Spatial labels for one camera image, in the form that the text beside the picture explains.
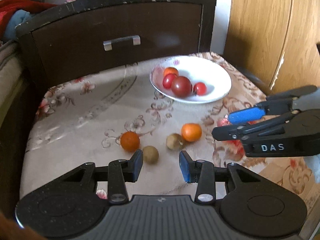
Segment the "dark wooden nightstand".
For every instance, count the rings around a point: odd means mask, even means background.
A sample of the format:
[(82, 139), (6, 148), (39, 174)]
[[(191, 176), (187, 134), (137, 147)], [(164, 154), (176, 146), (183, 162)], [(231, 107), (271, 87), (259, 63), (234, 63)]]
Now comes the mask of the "dark wooden nightstand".
[[(16, 29), (26, 70), (52, 87), (108, 68), (210, 49), (216, 0), (76, 0)], [(141, 44), (105, 51), (103, 42)]]

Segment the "small red cherry tomato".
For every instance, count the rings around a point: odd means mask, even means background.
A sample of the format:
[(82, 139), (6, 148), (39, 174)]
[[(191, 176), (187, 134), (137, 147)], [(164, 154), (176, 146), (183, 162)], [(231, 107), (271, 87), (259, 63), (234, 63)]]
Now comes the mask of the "small red cherry tomato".
[(203, 96), (206, 95), (207, 93), (207, 86), (205, 83), (203, 82), (197, 82), (195, 83), (195, 85), (193, 86), (193, 93), (195, 95), (199, 95), (199, 96)]

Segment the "white floral porcelain bowl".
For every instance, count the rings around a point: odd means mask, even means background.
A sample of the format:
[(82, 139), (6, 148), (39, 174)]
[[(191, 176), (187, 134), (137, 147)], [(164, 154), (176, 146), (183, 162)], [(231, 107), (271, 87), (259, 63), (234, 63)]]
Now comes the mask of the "white floral porcelain bowl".
[[(163, 87), (164, 71), (168, 67), (174, 67), (178, 73), (187, 77), (194, 85), (202, 82), (207, 91), (204, 95), (191, 93), (185, 98), (176, 96), (170, 89)], [(183, 103), (203, 104), (224, 98), (232, 87), (230, 75), (220, 65), (210, 60), (196, 56), (173, 56), (168, 57), (155, 64), (149, 79), (153, 87), (173, 100)]]

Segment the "tan longan fruit round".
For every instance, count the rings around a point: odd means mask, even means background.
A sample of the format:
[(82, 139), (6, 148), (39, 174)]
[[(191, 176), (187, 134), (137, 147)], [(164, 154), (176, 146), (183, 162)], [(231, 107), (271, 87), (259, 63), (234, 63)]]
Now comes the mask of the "tan longan fruit round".
[(155, 164), (159, 159), (159, 152), (154, 146), (145, 146), (143, 148), (143, 159), (147, 164)]

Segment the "red blanket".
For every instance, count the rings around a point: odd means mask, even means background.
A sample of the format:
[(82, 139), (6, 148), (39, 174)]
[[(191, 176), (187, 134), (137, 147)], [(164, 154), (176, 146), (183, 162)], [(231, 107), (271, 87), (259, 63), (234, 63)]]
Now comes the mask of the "red blanket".
[(38, 14), (54, 6), (56, 5), (32, 0), (1, 0), (1, 38), (5, 33), (7, 24), (16, 11), (24, 10), (32, 14)]

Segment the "red cherry tomato oval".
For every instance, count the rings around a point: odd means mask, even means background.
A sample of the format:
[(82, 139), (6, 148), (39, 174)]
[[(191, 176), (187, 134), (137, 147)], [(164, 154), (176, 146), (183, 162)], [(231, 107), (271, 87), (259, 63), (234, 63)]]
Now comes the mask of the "red cherry tomato oval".
[(165, 89), (170, 89), (172, 82), (176, 79), (177, 75), (169, 73), (163, 78), (162, 85)]

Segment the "orange tangerine front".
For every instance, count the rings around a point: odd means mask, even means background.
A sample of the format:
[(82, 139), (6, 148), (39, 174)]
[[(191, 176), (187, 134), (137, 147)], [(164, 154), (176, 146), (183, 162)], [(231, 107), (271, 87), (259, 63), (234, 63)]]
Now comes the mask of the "orange tangerine front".
[(181, 136), (187, 142), (195, 142), (202, 137), (202, 128), (199, 124), (188, 123), (181, 128)]

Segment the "brown longan fruit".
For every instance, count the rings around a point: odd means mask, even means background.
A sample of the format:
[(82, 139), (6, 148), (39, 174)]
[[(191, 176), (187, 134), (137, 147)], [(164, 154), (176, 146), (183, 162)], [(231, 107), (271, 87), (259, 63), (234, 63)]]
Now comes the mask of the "brown longan fruit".
[(173, 151), (179, 151), (185, 146), (185, 140), (180, 134), (172, 133), (166, 138), (166, 146)]

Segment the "blue garment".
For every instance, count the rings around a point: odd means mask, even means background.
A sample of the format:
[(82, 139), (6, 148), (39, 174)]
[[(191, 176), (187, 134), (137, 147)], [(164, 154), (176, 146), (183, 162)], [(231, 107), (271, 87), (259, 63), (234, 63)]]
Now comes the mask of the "blue garment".
[(25, 10), (16, 11), (8, 22), (4, 35), (3, 42), (8, 42), (10, 40), (16, 39), (16, 27), (30, 20), (34, 15)]

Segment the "large dark red tomato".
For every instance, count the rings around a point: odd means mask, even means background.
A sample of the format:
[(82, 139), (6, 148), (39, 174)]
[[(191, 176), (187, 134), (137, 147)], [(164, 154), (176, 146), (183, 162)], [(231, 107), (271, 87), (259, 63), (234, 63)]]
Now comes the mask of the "large dark red tomato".
[(172, 92), (179, 98), (188, 97), (192, 89), (191, 81), (185, 76), (178, 76), (171, 83)]

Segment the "wooden wardrobe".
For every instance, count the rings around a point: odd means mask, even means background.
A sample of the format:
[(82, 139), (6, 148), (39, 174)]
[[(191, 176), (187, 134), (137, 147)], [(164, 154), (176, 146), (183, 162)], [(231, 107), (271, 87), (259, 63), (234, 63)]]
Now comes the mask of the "wooden wardrobe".
[(319, 85), (319, 0), (232, 0), (223, 55), (266, 94)]

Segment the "floral beige tablecloth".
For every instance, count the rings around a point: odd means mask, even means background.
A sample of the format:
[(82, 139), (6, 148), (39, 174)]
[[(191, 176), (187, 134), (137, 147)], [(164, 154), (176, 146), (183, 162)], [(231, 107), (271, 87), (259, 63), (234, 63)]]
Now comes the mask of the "floral beige tablecloth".
[(292, 191), (304, 200), (309, 212), (319, 205), (319, 184), (302, 158), (248, 158), (239, 142), (218, 142), (212, 129), (225, 122), (226, 115), (264, 100), (265, 94), (236, 68), (215, 53), (199, 55), (226, 70), (232, 80), (229, 94), (219, 101), (192, 105), (176, 102), (156, 91), (149, 74), (164, 59), (135, 63), (82, 77), (52, 87), (36, 113), (29, 134), (20, 195), (41, 187), (88, 161), (105, 166), (130, 154), (122, 149), (120, 136), (132, 131), (140, 145), (159, 152), (156, 164), (144, 164), (139, 179), (128, 184), (134, 194), (195, 194), (178, 165), (178, 152), (169, 150), (166, 139), (187, 123), (199, 124), (202, 137), (186, 145), (194, 159), (212, 161), (224, 167), (234, 161)]

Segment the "orange tangerine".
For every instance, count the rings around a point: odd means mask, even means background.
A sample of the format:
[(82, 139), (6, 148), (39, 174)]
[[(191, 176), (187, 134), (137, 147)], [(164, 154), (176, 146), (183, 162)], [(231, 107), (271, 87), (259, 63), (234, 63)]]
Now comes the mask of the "orange tangerine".
[(195, 142), (202, 137), (202, 128), (199, 124), (188, 123), (181, 128), (181, 136), (187, 142)]
[(135, 152), (140, 146), (139, 136), (135, 132), (125, 132), (120, 137), (120, 145), (127, 152)]
[(178, 76), (178, 70), (174, 67), (167, 67), (165, 68), (164, 72), (163, 72), (163, 76), (166, 77), (169, 74), (174, 74), (175, 76)]

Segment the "beige quilted mattress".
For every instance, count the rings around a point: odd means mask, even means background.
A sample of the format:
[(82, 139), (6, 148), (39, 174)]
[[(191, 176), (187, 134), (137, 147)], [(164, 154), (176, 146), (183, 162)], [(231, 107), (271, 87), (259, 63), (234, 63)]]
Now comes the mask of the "beige quilted mattress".
[(13, 40), (1, 46), (1, 124), (23, 82), (18, 49), (18, 43)]

